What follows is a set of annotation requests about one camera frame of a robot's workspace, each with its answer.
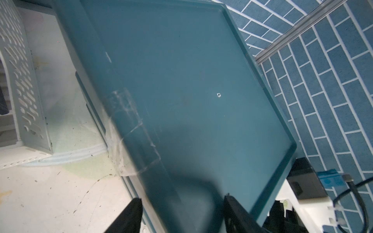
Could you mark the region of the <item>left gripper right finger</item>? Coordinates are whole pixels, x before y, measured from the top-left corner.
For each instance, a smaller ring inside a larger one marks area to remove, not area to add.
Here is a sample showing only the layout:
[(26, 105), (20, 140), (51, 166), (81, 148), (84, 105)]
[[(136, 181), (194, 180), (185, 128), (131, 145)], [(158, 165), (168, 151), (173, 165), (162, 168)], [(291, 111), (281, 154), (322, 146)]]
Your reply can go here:
[(264, 232), (262, 227), (233, 196), (226, 195), (224, 197), (223, 216), (227, 233)]

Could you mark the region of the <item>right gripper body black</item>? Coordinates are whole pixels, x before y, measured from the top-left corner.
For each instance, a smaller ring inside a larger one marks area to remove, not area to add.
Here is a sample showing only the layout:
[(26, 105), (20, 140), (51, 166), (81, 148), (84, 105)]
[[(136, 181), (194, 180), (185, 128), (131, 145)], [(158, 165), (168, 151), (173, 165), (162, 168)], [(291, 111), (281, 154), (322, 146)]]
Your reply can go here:
[(262, 228), (267, 233), (308, 233), (293, 210), (285, 210), (283, 203), (275, 201)]

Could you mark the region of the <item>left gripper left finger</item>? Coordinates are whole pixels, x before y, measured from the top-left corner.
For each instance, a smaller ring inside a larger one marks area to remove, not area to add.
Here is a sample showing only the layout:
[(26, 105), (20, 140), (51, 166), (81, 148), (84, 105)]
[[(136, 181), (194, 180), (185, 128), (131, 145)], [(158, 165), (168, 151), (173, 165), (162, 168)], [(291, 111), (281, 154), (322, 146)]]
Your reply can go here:
[(105, 233), (139, 233), (142, 215), (142, 200), (140, 198), (134, 198), (106, 229)]

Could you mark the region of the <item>teal drawer cabinet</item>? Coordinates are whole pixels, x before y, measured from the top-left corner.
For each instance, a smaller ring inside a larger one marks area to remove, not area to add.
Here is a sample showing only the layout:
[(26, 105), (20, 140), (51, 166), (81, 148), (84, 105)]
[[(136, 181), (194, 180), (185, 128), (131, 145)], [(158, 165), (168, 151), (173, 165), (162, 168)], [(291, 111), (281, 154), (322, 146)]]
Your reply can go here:
[(224, 4), (52, 1), (89, 112), (152, 233), (262, 226), (297, 144)]

